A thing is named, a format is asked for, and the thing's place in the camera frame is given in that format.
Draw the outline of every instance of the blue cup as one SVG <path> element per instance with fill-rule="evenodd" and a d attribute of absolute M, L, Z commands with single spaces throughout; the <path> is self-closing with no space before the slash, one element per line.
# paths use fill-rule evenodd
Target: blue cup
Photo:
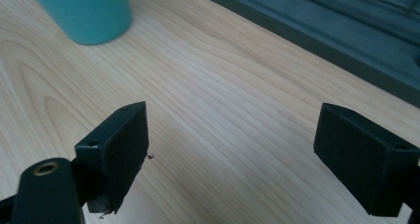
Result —
<path fill-rule="evenodd" d="M 122 35 L 132 21 L 128 0 L 37 0 L 78 44 L 97 45 Z"/>

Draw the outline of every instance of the light wood tabletop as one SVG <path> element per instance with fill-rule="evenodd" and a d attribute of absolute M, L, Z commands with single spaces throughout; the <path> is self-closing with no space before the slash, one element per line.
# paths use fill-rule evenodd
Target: light wood tabletop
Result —
<path fill-rule="evenodd" d="M 313 152 L 323 102 L 420 145 L 420 110 L 209 0 L 130 0 L 100 46 L 35 0 L 0 0 L 0 199 L 117 108 L 146 101 L 150 152 L 117 215 L 87 223 L 406 223 L 368 216 Z"/>

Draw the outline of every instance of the cup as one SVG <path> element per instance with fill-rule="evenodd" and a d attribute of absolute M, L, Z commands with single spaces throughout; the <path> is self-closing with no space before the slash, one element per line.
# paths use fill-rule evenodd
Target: cup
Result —
<path fill-rule="evenodd" d="M 122 35 L 132 21 L 128 0 L 37 0 L 78 44 L 97 45 Z"/>

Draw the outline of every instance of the wooden table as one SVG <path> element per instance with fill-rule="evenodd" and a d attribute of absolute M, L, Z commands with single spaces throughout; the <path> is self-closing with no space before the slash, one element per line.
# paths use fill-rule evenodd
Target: wooden table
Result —
<path fill-rule="evenodd" d="M 208 0 L 130 0 L 94 47 L 0 0 L 0 199 L 115 109 L 147 101 L 150 151 L 117 215 L 87 223 L 406 223 L 366 214 L 313 153 L 323 102 L 419 145 L 420 110 Z"/>

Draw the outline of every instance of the wood grain surface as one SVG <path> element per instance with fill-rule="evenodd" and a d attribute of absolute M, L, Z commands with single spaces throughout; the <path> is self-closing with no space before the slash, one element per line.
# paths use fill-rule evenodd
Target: wood grain surface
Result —
<path fill-rule="evenodd" d="M 117 215 L 87 223 L 406 223 L 406 206 L 368 216 L 312 144 L 329 102 L 419 146 L 418 108 L 208 0 L 130 3 L 127 33 L 87 47 L 35 0 L 0 0 L 0 199 L 146 101 L 156 157 Z"/>

